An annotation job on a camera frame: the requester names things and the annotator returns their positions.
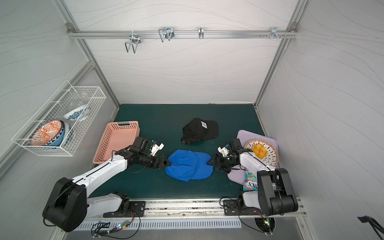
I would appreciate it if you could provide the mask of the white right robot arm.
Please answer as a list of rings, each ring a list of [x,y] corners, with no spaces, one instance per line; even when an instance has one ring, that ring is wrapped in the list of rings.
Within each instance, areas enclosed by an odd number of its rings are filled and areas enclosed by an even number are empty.
[[[284,215],[299,209],[298,200],[288,171],[263,163],[251,149],[241,145],[240,139],[232,139],[228,147],[218,148],[207,163],[217,171],[229,174],[240,165],[256,176],[257,190],[243,192],[238,197],[238,207],[257,209],[264,216]]]

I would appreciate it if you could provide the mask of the black baseball cap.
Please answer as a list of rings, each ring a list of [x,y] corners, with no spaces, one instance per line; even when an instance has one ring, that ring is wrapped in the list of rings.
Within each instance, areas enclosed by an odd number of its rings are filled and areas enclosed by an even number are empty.
[[[219,135],[219,124],[216,121],[192,119],[183,127],[182,144],[195,144],[201,141],[213,140]]]

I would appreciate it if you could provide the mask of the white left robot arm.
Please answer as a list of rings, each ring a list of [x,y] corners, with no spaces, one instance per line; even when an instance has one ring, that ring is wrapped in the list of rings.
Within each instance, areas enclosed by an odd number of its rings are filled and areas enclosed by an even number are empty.
[[[101,197],[91,194],[115,175],[133,165],[148,169],[165,169],[172,164],[165,156],[158,155],[163,144],[137,137],[134,143],[119,151],[112,151],[110,159],[94,169],[72,179],[59,179],[43,210],[43,223],[65,232],[75,230],[84,220],[104,215],[125,217],[135,215],[129,196],[115,192]]]

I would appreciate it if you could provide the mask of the blue baseball cap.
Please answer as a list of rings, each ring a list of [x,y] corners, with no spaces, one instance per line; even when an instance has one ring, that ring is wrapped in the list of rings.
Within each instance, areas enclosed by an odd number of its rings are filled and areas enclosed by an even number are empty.
[[[203,180],[213,173],[213,166],[207,165],[211,158],[206,153],[177,150],[168,158],[171,166],[165,171],[169,177],[183,182]]]

